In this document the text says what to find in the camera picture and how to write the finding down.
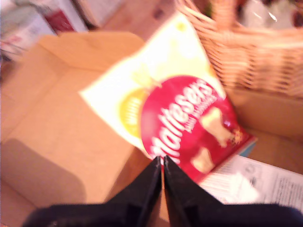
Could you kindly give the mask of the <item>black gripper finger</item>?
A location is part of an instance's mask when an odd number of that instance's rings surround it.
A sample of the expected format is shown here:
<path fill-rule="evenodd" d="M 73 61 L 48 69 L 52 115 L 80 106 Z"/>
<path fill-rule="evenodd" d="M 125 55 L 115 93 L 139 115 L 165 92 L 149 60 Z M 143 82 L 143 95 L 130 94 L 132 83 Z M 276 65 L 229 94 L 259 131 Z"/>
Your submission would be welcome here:
<path fill-rule="evenodd" d="M 202 189 L 169 157 L 164 157 L 164 184 L 172 227 L 218 227 L 215 211 L 222 203 Z"/>
<path fill-rule="evenodd" d="M 161 159 L 156 157 L 108 203 L 114 206 L 111 227 L 152 227 L 160 211 Z"/>

